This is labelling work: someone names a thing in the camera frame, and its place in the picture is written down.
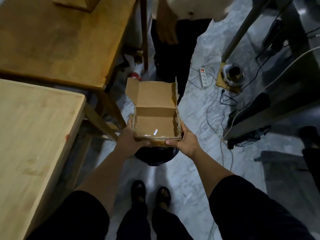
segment power strip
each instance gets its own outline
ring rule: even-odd
[[[206,69],[204,67],[199,68],[199,74],[200,74],[199,77],[200,77],[201,87],[202,88],[209,87],[209,81],[207,80]]]

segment yellow wooden board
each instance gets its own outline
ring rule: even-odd
[[[230,87],[229,85],[227,85],[224,80],[223,80],[223,73],[222,73],[222,68],[223,66],[225,66],[226,63],[221,62],[220,64],[220,68],[219,68],[219,72],[218,72],[218,77],[216,80],[216,85],[218,87],[224,88],[228,91],[234,92],[234,93],[239,93],[241,91],[241,87]]]
[[[100,0],[88,13],[52,0],[4,0],[0,72],[103,90],[135,3]]]
[[[0,239],[22,240],[34,227],[85,102],[83,94],[0,79]]]

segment hand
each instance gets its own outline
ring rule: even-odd
[[[118,137],[118,142],[114,148],[114,152],[123,155],[125,158],[133,156],[140,148],[150,145],[149,141],[135,141],[132,134],[131,121],[128,120],[126,128]]]
[[[178,148],[184,155],[193,160],[195,154],[202,149],[199,145],[197,136],[188,129],[183,121],[181,121],[181,128],[184,133],[181,141],[167,140],[165,143],[169,146]]]
[[[178,44],[177,21],[178,16],[170,9],[167,0],[158,0],[156,30],[162,43]]]

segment wooden table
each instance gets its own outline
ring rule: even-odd
[[[108,134],[83,94],[0,79],[0,239],[33,229],[84,115]]]
[[[101,0],[87,13],[51,0],[5,0],[0,6],[0,20],[6,20],[0,22],[0,72],[92,90],[125,127],[118,106],[103,90],[136,1]],[[147,31],[142,30],[147,48]]]

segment white power strip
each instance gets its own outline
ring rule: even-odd
[[[206,69],[204,67],[199,68],[199,74],[202,88],[209,87],[209,81],[207,80]]]

